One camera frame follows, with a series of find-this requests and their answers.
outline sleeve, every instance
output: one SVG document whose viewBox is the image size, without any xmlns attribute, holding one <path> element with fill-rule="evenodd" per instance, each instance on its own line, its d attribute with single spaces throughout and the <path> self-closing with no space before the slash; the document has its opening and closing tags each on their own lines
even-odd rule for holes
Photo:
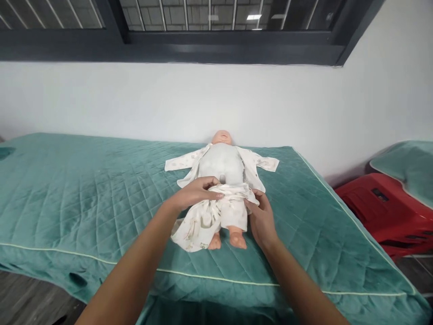
<svg viewBox="0 0 433 325">
<path fill-rule="evenodd" d="M 280 162 L 278 159 L 271 158 L 271 157 L 262 157 L 255 152 L 252 152 L 252 154 L 256 166 L 259 166 L 260 168 L 263 168 L 268 172 L 276 171 L 276 168 L 278 167 L 278 163 Z"/>
<path fill-rule="evenodd" d="M 202 151 L 203 148 L 184 154 L 183 156 L 177 158 L 166 160 L 164 170 L 168 172 L 173 170 L 191 168 L 194 165 L 194 161 L 201 156 Z"/>
</svg>

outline infant mannequin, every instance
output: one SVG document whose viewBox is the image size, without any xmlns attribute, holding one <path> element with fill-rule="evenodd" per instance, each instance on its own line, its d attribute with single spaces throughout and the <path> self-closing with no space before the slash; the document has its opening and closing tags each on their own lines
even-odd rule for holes
<svg viewBox="0 0 433 325">
<path fill-rule="evenodd" d="M 275 172 L 279 160 L 262 157 L 249 149 L 233 146 L 230 133 L 218 131 L 212 143 L 190 153 L 166 160 L 164 170 L 191 170 L 176 183 L 183 188 L 197 177 L 213 176 L 222 184 L 209 190 L 224 194 L 220 200 L 203 200 L 194 204 L 185 218 L 177 219 L 171 239 L 187 252 L 219 249 L 219 229 L 230 232 L 230 244 L 246 249 L 242 232 L 247 231 L 248 214 L 244 199 L 259 204 L 251 191 L 266 189 L 258 177 L 257 167 Z"/>
<path fill-rule="evenodd" d="M 200 161 L 199 177 L 214 176 L 223 184 L 242 184 L 244 182 L 244 163 L 238 150 L 232 146 L 230 133 L 225 130 L 218 131 L 212 139 L 212 144 L 213 146 Z M 233 225 L 227 225 L 226 228 L 230 233 L 230 244 L 234 247 L 246 249 L 247 245 L 242 236 L 243 230 Z M 220 248 L 220 233 L 216 232 L 208 249 Z"/>
</svg>

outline white wall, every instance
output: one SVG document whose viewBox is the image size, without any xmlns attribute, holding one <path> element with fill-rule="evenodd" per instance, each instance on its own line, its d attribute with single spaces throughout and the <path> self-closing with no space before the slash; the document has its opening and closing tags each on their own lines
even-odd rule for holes
<svg viewBox="0 0 433 325">
<path fill-rule="evenodd" d="M 331 183 L 433 140 L 433 2 L 387 0 L 343 68 L 0 63 L 0 136 L 59 132 L 294 146 Z"/>
</svg>

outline window bar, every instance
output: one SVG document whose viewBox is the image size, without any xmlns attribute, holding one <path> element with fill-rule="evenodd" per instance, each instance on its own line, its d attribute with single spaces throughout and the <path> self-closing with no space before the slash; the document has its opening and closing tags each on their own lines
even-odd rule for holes
<svg viewBox="0 0 433 325">
<path fill-rule="evenodd" d="M 305 29 L 309 29 L 310 28 L 311 19 L 313 19 L 313 15 L 314 15 L 314 12 L 316 11 L 316 7 L 317 7 L 317 3 L 318 2 L 319 2 L 319 0 L 316 0 L 316 2 L 314 3 L 313 10 L 311 11 L 311 15 L 308 18 L 307 27 Z"/>
<path fill-rule="evenodd" d="M 12 27 L 8 24 L 8 22 L 6 21 L 6 19 L 3 18 L 3 16 L 1 15 L 1 13 L 0 13 L 0 19 L 6 25 L 7 28 L 12 29 Z"/>
<path fill-rule="evenodd" d="M 143 32 L 145 32 L 146 29 L 144 28 L 143 16 L 141 15 L 141 9 L 140 9 L 140 5 L 138 4 L 138 0 L 135 0 L 135 7 L 137 8 L 138 17 L 140 18 L 141 28 Z"/>
<path fill-rule="evenodd" d="M 211 16 L 212 16 L 212 2 L 207 0 L 207 29 L 212 30 Z"/>
<path fill-rule="evenodd" d="M 287 14 L 289 13 L 290 2 L 292 2 L 292 0 L 287 1 L 286 10 L 284 11 L 284 18 L 283 18 L 283 21 L 281 22 L 280 30 L 283 30 L 284 25 L 286 23 Z"/>
<path fill-rule="evenodd" d="M 166 18 L 164 16 L 164 8 L 162 7 L 162 0 L 159 0 L 159 10 L 161 11 L 162 26 L 164 28 L 164 32 L 166 32 L 167 25 L 166 25 Z"/>
<path fill-rule="evenodd" d="M 93 1 L 92 1 L 92 0 L 89 0 L 89 2 L 90 2 L 90 5 L 92 6 L 92 10 L 93 10 L 93 12 L 95 13 L 96 19 L 98 20 L 99 28 L 102 28 L 102 23 L 101 23 L 101 20 L 99 19 L 98 12 L 96 12 L 95 5 L 93 4 Z"/>
<path fill-rule="evenodd" d="M 10 3 L 9 0 L 6 0 L 7 4 L 9 5 L 9 7 L 12 9 L 12 11 L 14 12 L 14 14 L 18 17 L 18 19 L 20 20 L 21 24 L 23 24 L 24 28 L 28 29 L 26 23 L 24 22 L 24 20 L 21 18 L 21 16 L 19 15 L 18 11 L 14 8 L 14 6 L 12 6 L 12 4 Z"/>
<path fill-rule="evenodd" d="M 77 20 L 78 25 L 80 25 L 80 28 L 82 29 L 83 28 L 83 24 L 81 23 L 80 18 L 78 18 L 77 12 L 75 11 L 74 6 L 72 6 L 71 0 L 66 0 L 66 2 L 68 2 L 69 7 L 72 10 L 72 13 L 74 14 L 74 17 Z"/>
<path fill-rule="evenodd" d="M 262 10 L 263 10 L 263 0 L 260 0 L 260 8 L 259 8 L 259 10 L 258 10 L 258 14 L 259 14 L 259 15 L 262 14 Z M 257 25 L 256 25 L 256 28 L 258 28 L 258 25 L 260 24 L 260 18 L 261 18 L 261 17 L 259 17 L 259 18 L 257 19 Z"/>
<path fill-rule="evenodd" d="M 231 21 L 231 30 L 235 30 L 235 22 L 236 22 L 236 9 L 238 7 L 238 0 L 235 0 L 233 4 L 233 19 Z"/>
<path fill-rule="evenodd" d="M 57 16 L 56 11 L 54 10 L 53 6 L 51 5 L 50 0 L 46 0 L 46 3 L 48 4 L 48 6 L 50 7 L 54 17 L 57 19 L 57 22 L 59 23 L 60 27 L 64 28 L 62 21 L 60 20 L 59 16 Z"/>
<path fill-rule="evenodd" d="M 186 0 L 184 0 L 184 15 L 185 15 L 185 26 L 186 26 L 186 30 L 189 30 L 189 25 L 188 25 L 188 11 L 186 9 Z"/>
<path fill-rule="evenodd" d="M 46 29 L 44 23 L 42 22 L 41 18 L 39 17 L 39 15 L 37 14 L 36 10 L 33 8 L 32 3 L 30 2 L 30 0 L 26 0 L 27 5 L 30 7 L 30 9 L 32 10 L 33 14 L 35 15 L 36 19 L 38 20 L 38 22 L 41 24 L 43 29 Z"/>
</svg>

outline floor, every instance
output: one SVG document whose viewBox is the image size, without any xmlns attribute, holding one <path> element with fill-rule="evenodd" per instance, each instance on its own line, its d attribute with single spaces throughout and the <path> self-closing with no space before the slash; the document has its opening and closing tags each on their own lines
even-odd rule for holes
<svg viewBox="0 0 433 325">
<path fill-rule="evenodd" d="M 397 266 L 433 306 L 433 251 Z M 86 305 L 55 285 L 0 271 L 0 324 L 72 325 Z"/>
<path fill-rule="evenodd" d="M 403 257 L 396 264 L 433 307 L 433 251 Z"/>
<path fill-rule="evenodd" d="M 85 307 L 51 283 L 0 271 L 1 325 L 72 325 Z"/>
</svg>

